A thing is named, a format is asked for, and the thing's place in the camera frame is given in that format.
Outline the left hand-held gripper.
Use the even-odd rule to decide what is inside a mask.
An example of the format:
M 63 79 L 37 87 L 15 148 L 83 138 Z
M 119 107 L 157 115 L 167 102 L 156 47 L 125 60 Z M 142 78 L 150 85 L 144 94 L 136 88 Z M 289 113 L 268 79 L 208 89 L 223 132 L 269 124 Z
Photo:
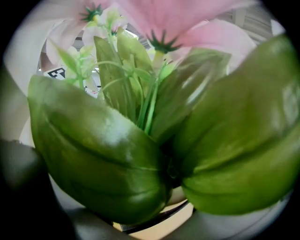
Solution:
M 66 70 L 64 67 L 57 67 L 43 73 L 44 76 L 55 78 L 58 80 L 66 79 Z

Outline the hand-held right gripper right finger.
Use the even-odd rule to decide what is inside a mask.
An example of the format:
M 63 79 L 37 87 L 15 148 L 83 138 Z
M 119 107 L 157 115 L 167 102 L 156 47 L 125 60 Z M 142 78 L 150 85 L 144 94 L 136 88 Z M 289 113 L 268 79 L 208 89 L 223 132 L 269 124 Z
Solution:
M 250 240 L 266 230 L 287 206 L 292 191 L 276 204 L 248 214 L 228 216 L 194 212 L 164 240 Z

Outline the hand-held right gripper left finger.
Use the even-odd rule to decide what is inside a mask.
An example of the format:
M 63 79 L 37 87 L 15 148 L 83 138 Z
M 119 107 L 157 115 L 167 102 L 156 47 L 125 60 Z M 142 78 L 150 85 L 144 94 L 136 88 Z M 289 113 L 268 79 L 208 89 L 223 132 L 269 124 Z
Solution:
M 49 176 L 60 209 L 70 220 L 76 240 L 130 240 L 132 237 L 115 229 L 66 194 Z

